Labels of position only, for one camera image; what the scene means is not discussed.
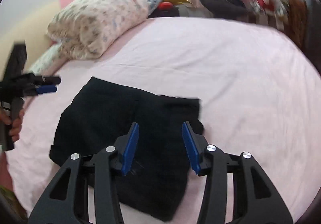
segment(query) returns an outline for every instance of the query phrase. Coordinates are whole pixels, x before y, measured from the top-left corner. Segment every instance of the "blue gripper pad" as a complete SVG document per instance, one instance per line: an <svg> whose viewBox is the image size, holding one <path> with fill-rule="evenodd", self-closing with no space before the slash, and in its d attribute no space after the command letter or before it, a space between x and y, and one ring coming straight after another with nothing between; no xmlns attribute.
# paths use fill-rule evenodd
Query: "blue gripper pad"
<svg viewBox="0 0 321 224"><path fill-rule="evenodd" d="M47 93L55 93L57 91L57 87L55 85L46 85L46 86L40 86L39 88L36 88L36 92L39 95L47 94Z"/></svg>
<svg viewBox="0 0 321 224"><path fill-rule="evenodd" d="M195 142L192 138L192 134L194 134L194 133L190 132L190 130L187 126L187 123L183 123L182 135L183 135L183 140L185 143L188 159L189 159L192 169L195 171L196 174L198 174L201 170L201 166L199 163L199 154L198 154L197 148L195 146Z"/></svg>
<svg viewBox="0 0 321 224"><path fill-rule="evenodd" d="M138 137L139 137L139 126L138 126L138 123L136 123L133 130L130 133L127 146L123 153L123 164L121 167L121 173L123 176L125 176L130 171L130 168L132 167L132 162L136 151Z"/></svg>

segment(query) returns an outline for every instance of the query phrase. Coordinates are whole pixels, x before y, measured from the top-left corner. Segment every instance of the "dark clothing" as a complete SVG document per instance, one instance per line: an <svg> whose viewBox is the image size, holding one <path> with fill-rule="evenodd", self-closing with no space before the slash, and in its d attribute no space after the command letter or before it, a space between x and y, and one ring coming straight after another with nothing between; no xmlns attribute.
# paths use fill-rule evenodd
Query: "dark clothing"
<svg viewBox="0 0 321 224"><path fill-rule="evenodd" d="M200 0L216 18L233 19L248 13L240 0Z"/></svg>
<svg viewBox="0 0 321 224"><path fill-rule="evenodd" d="M62 165L113 145L139 124L132 172L116 180L120 202L155 218L173 218L184 195L189 161L181 127L188 120L197 134L199 100L168 96L91 78L62 113L50 158Z"/></svg>

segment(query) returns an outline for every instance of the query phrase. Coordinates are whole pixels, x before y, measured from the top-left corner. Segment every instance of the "bed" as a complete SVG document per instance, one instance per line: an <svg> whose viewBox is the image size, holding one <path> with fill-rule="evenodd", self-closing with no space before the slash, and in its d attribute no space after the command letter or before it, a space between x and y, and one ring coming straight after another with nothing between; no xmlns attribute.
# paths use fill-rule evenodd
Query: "bed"
<svg viewBox="0 0 321 224"><path fill-rule="evenodd" d="M294 221L320 189L321 80L305 56L275 29L202 18L148 19L97 60L69 61L58 92L29 105L21 139L7 152L15 193L30 213L58 170L49 159L60 114L92 76L158 95L201 99L209 143L253 154ZM196 223L205 178L190 172L171 223ZM232 217L229 178L226 221ZM161 223L122 205L125 223ZM89 215L94 223L93 191Z"/></svg>

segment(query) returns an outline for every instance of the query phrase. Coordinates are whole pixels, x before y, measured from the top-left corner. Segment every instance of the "finger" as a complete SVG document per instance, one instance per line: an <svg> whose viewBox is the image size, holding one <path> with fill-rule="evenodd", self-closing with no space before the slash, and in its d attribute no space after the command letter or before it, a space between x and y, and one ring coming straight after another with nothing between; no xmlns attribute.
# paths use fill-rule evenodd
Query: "finger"
<svg viewBox="0 0 321 224"><path fill-rule="evenodd" d="M9 135L10 136L18 135L21 132L21 128L22 126L20 125L18 128L11 129L9 132Z"/></svg>
<svg viewBox="0 0 321 224"><path fill-rule="evenodd" d="M20 139L19 134L12 136L12 141L13 141L13 142L16 142L16 141L19 140L19 139Z"/></svg>
<svg viewBox="0 0 321 224"><path fill-rule="evenodd" d="M21 109L21 111L19 112L19 117L20 119L22 119L25 115L25 110L24 109Z"/></svg>
<svg viewBox="0 0 321 224"><path fill-rule="evenodd" d="M8 115L6 115L1 108L0 108L0 121L3 121L4 124L6 124L6 125L11 124L10 117Z"/></svg>
<svg viewBox="0 0 321 224"><path fill-rule="evenodd" d="M12 123L12 128L17 128L19 127L20 125L22 125L22 119L15 119Z"/></svg>

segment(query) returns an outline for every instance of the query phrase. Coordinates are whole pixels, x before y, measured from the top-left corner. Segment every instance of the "white pillow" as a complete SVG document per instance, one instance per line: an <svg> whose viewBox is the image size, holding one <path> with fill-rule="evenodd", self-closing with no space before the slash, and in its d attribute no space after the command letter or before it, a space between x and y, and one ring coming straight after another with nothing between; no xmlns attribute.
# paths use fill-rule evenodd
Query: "white pillow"
<svg viewBox="0 0 321 224"><path fill-rule="evenodd" d="M68 58L61 53L61 44L55 44L31 65L28 69L28 73L51 76L67 61Z"/></svg>
<svg viewBox="0 0 321 224"><path fill-rule="evenodd" d="M48 35L70 59L95 59L148 16L147 0L75 0L54 16Z"/></svg>

